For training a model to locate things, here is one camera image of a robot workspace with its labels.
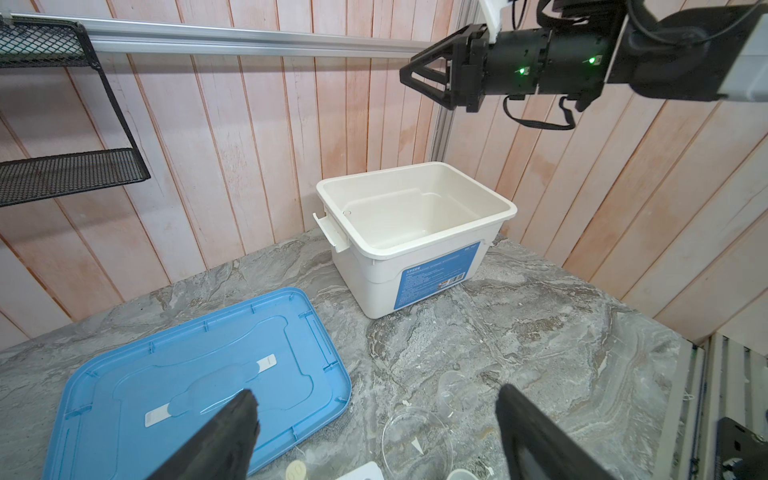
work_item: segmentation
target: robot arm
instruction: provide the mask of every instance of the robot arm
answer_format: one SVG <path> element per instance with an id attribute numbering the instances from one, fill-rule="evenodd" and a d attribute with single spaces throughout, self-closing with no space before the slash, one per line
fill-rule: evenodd
<path id="1" fill-rule="evenodd" d="M 536 6 L 540 28 L 500 31 L 499 11 L 508 3 L 482 0 L 488 23 L 467 25 L 413 57 L 400 70 L 401 82 L 467 112 L 478 111 L 485 95 L 505 95 L 506 103 L 562 94 L 566 125 L 521 121 L 558 130 L 574 127 L 563 100 L 584 111 L 605 83 L 629 84 L 650 98 L 768 101 L 763 0 L 687 9 L 661 21 L 642 0 L 554 0 L 559 18 L 544 13 L 550 2 Z M 441 59 L 445 67 L 434 68 Z"/>

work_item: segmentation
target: blue plastic lid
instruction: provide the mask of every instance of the blue plastic lid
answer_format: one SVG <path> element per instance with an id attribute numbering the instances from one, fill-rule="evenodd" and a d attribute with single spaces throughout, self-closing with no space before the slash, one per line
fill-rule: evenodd
<path id="1" fill-rule="evenodd" d="M 259 403 L 249 474 L 342 414 L 352 383 L 306 294 L 283 288 L 122 346 L 67 382 L 43 478 L 141 480 L 240 390 Z"/>

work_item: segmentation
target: small round object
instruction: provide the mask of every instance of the small round object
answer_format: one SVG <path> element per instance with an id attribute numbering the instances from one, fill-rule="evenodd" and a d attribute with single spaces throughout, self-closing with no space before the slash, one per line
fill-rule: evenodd
<path id="1" fill-rule="evenodd" d="M 294 460 L 286 468 L 286 480 L 307 480 L 306 465 L 301 460 Z"/>
<path id="2" fill-rule="evenodd" d="M 451 472 L 451 475 L 448 475 L 448 480 L 478 480 L 478 478 L 475 477 L 475 474 L 469 470 L 457 468 Z"/>

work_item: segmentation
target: clear plastic container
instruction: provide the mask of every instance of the clear plastic container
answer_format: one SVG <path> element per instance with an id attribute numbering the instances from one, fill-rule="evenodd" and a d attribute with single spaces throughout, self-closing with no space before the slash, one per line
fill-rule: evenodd
<path id="1" fill-rule="evenodd" d="M 437 383 L 437 413 L 446 425 L 461 422 L 477 405 L 477 386 L 465 374 L 449 370 L 440 376 Z"/>

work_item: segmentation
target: black cable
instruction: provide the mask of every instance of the black cable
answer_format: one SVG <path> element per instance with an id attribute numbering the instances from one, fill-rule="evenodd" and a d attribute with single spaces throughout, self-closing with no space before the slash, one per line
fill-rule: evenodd
<path id="1" fill-rule="evenodd" d="M 523 21 L 525 20 L 525 9 L 528 7 L 528 0 L 523 0 L 523 11 L 520 12 L 519 21 L 517 19 L 516 8 L 515 8 L 515 6 L 518 3 L 518 0 L 511 0 L 511 1 L 512 1 L 512 30 L 517 30 L 518 28 L 523 26 Z"/>
<path id="2" fill-rule="evenodd" d="M 547 121 L 523 120 L 522 118 L 512 117 L 512 114 L 509 113 L 509 110 L 507 109 L 507 100 L 509 100 L 509 97 L 505 97 L 504 102 L 502 103 L 502 107 L 504 108 L 504 113 L 506 113 L 508 117 L 518 122 L 523 127 L 540 128 L 542 130 L 573 130 L 574 128 L 576 128 L 576 120 L 574 120 L 573 112 L 568 110 L 565 107 L 564 95 L 560 97 L 560 109 L 563 111 L 563 115 L 565 115 L 566 125 L 551 124 Z"/>
<path id="3" fill-rule="evenodd" d="M 667 40 L 666 38 L 662 38 L 659 35 L 654 34 L 652 31 L 648 30 L 637 18 L 637 13 L 634 10 L 634 3 L 637 0 L 627 0 L 627 14 L 629 15 L 630 22 L 632 23 L 632 26 L 635 27 L 640 33 L 648 37 L 649 39 L 661 43 L 662 45 L 669 45 L 673 47 L 688 47 L 692 45 L 701 45 L 703 43 L 707 43 L 708 41 L 712 41 L 715 38 L 719 38 L 722 35 L 725 35 L 729 31 L 733 30 L 735 27 L 738 26 L 739 23 L 746 20 L 752 13 L 757 10 L 760 7 L 760 4 L 763 3 L 763 0 L 756 0 L 756 2 L 752 5 L 751 8 L 749 8 L 746 12 L 744 12 L 743 15 L 741 15 L 739 18 L 737 18 L 733 23 L 728 25 L 727 27 L 723 28 L 719 32 L 712 34 L 706 38 L 702 38 L 701 40 L 691 41 L 691 42 L 685 42 L 685 41 L 672 41 Z"/>

